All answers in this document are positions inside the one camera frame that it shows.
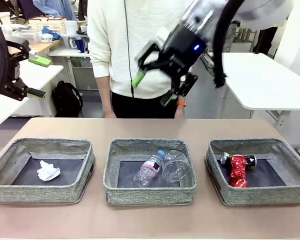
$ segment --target black pants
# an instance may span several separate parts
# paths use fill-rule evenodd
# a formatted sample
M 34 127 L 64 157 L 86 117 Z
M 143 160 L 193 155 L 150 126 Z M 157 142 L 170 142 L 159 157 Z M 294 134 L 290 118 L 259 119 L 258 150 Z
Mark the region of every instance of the black pants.
M 140 99 L 112 93 L 111 104 L 118 119 L 173 119 L 177 100 L 167 106 L 160 103 L 161 96 L 154 99 Z
M 278 28 L 276 26 L 261 30 L 258 43 L 253 49 L 253 52 L 255 53 L 257 51 L 258 53 L 267 55 L 272 47 L 272 41 L 275 38 L 277 30 Z

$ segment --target red can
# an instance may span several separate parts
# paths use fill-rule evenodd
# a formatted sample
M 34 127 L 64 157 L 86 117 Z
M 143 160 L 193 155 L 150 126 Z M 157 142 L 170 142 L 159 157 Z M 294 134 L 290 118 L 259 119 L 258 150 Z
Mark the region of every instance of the red can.
M 229 184 L 236 188 L 247 188 L 246 167 L 247 159 L 242 155 L 233 155 L 231 157 L 231 174 Z

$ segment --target storage bin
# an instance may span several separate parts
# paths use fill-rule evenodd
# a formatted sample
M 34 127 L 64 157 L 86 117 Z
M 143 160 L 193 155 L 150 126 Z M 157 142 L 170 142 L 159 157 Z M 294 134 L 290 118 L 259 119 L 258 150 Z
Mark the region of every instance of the storage bin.
M 2 23 L 5 25 L 11 24 L 10 12 L 8 12 L 8 11 L 0 12 L 0 19 L 1 19 Z
M 76 38 L 82 38 L 84 43 L 84 48 L 88 48 L 89 37 L 87 35 L 81 34 L 61 34 L 64 41 L 64 46 L 66 49 L 77 49 Z
M 66 18 L 61 16 L 37 16 L 29 19 L 29 25 L 32 30 L 41 31 L 48 28 L 58 34 L 66 33 Z
M 43 160 L 60 168 L 44 182 L 37 170 Z M 0 204 L 74 204 L 85 190 L 95 162 L 87 140 L 20 138 L 0 155 Z
M 247 188 L 228 184 L 227 170 L 220 164 L 223 152 L 256 156 L 255 170 L 246 173 Z M 286 142 L 273 138 L 213 140 L 206 165 L 225 205 L 300 203 L 300 157 Z
M 149 187 L 136 188 L 133 177 L 140 166 L 158 150 L 182 152 L 191 166 L 180 182 L 169 184 L 160 170 Z M 110 205 L 189 205 L 197 187 L 197 177 L 188 146 L 174 139 L 115 139 L 109 146 L 103 174 L 106 201 Z
M 41 42 L 41 32 L 37 30 L 21 30 L 12 32 L 12 36 L 28 40 L 30 44 Z
M 64 22 L 65 30 L 67 34 L 77 34 L 78 31 L 78 23 L 77 21 L 67 20 Z

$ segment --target pink bottle label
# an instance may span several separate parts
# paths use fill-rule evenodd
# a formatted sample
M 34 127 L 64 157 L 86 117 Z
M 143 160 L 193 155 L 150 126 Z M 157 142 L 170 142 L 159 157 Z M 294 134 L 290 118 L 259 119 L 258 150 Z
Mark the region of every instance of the pink bottle label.
M 152 169 L 155 172 L 155 174 L 157 175 L 157 173 L 160 170 L 160 167 L 158 169 L 155 169 L 154 165 L 155 165 L 155 162 L 153 162 L 153 161 L 145 161 L 144 164 L 142 164 L 142 166 L 140 167 L 140 169 L 144 169 L 144 168 Z

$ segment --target wooden table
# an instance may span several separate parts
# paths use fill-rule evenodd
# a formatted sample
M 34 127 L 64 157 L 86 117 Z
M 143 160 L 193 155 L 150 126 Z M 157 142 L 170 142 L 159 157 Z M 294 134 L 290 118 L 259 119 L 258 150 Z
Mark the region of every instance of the wooden table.
M 96 170 L 81 202 L 67 206 L 0 205 L 0 237 L 59 238 L 300 238 L 300 204 L 228 207 L 206 174 L 208 143 L 224 138 L 281 138 L 258 120 L 151 120 L 33 118 L 15 136 L 87 139 Z M 109 206 L 102 185 L 105 160 L 115 138 L 184 140 L 197 174 L 197 192 L 188 206 Z
M 29 44 L 29 47 L 34 50 L 38 55 L 42 56 L 45 55 L 46 52 L 50 51 L 51 49 L 54 49 L 62 44 L 62 40 L 55 40 L 51 43 L 37 43 L 37 44 Z M 17 53 L 19 52 L 18 49 L 12 48 L 11 53 Z

